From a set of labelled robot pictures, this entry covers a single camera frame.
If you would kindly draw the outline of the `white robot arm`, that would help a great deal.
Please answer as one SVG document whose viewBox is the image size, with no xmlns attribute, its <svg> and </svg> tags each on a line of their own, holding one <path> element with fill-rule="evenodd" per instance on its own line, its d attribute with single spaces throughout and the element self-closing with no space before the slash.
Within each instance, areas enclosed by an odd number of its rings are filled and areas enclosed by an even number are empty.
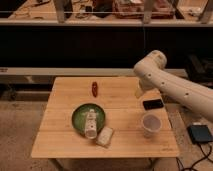
<svg viewBox="0 0 213 171">
<path fill-rule="evenodd" d="M 153 50 L 138 61 L 133 72 L 183 106 L 213 123 L 213 89 L 170 74 L 164 70 L 165 54 Z"/>
</svg>

